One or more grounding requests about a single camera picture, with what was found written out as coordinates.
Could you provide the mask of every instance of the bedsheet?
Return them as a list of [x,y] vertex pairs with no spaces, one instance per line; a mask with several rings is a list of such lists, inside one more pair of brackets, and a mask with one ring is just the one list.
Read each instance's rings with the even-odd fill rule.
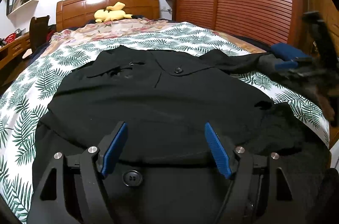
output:
[[[77,46],[64,43],[49,55],[37,59],[19,75],[0,100],[0,193],[23,223],[33,194],[34,137],[39,118],[47,112],[48,103],[67,74],[95,60],[101,51],[119,45],[139,50],[182,51],[194,56],[211,49],[220,49],[230,56],[249,53],[210,30],[183,22],[160,31]],[[328,122],[315,104],[259,72],[233,76],[259,88],[276,103],[288,102],[294,115],[328,146]]]
[[155,32],[172,26],[166,20],[152,21],[147,18],[123,19],[118,21],[107,21],[104,23],[87,24],[77,30],[63,30],[55,33],[48,48],[42,56],[49,55],[56,51],[60,45],[67,44],[76,46],[88,42],[106,38],[115,38],[125,35],[136,35],[143,32]]
[[240,48],[250,52],[251,54],[253,53],[265,53],[266,51],[265,50],[262,50],[250,43],[247,43],[241,39],[238,39],[234,36],[231,36],[231,35],[228,35],[226,33],[223,33],[223,32],[219,32],[219,31],[215,31],[213,30],[212,31],[214,34],[222,37],[223,39],[226,39],[228,40],[229,42],[232,42],[233,44],[235,44],[236,46],[239,46]]

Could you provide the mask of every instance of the pikachu plush toy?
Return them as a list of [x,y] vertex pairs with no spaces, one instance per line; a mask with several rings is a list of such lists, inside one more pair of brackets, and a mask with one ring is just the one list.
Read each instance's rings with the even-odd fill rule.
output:
[[101,23],[106,21],[121,20],[124,18],[132,18],[132,15],[127,15],[122,9],[124,3],[117,2],[114,6],[107,6],[105,10],[97,10],[94,14],[95,22]]

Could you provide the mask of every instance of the black jacket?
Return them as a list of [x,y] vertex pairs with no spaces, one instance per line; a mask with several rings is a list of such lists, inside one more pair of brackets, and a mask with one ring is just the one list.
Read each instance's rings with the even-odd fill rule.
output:
[[[292,190],[311,206],[328,160],[325,144],[288,104],[274,104],[215,64],[208,54],[120,46],[74,70],[39,121],[33,187],[56,152],[81,153],[126,121],[120,163],[104,181],[121,223],[212,223],[228,183],[204,137],[209,121],[250,152],[282,155]],[[224,71],[239,64],[218,61]],[[124,185],[128,169],[143,174],[140,187]]]

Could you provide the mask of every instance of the desk drawer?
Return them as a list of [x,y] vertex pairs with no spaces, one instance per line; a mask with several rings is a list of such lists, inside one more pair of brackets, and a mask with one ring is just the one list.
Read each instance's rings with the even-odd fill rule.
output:
[[28,38],[28,39],[23,39],[23,40],[21,41],[21,47],[22,47],[23,49],[28,49],[28,48],[31,47],[31,43],[30,43],[30,41],[29,41],[29,38]]
[[13,57],[17,56],[18,54],[20,54],[21,52],[23,52],[24,47],[22,45],[22,43],[16,43],[14,45],[12,45],[9,48],[9,55],[12,55]]

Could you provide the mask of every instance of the bed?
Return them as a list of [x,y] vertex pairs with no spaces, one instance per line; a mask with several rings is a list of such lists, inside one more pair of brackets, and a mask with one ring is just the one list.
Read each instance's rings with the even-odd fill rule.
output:
[[[127,13],[143,19],[88,24],[100,8],[126,4]],[[62,79],[73,69],[95,60],[103,50],[124,45],[133,49],[164,49],[200,56],[220,49],[230,56],[261,52],[260,49],[220,32],[191,23],[169,23],[159,18],[158,0],[65,0],[57,4],[57,31],[46,51],[35,60],[0,100],[0,193],[23,222],[30,209],[35,128]],[[271,81],[259,72],[234,77],[259,88],[275,103],[288,102],[294,115],[329,146],[329,126],[318,106]]]

